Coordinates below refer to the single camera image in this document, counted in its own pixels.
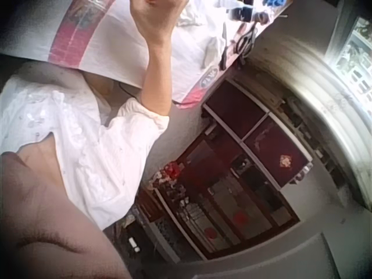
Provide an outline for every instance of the black cable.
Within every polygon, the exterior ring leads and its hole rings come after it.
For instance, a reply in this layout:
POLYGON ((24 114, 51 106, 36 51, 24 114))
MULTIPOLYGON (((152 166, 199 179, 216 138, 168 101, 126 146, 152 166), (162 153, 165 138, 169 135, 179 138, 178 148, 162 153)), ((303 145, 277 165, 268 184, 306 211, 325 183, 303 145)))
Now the black cable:
POLYGON ((128 90, 125 90, 122 86, 122 83, 119 82, 119 87, 121 90, 123 90, 125 93, 127 93, 130 97, 137 99, 133 94, 129 93, 128 90))

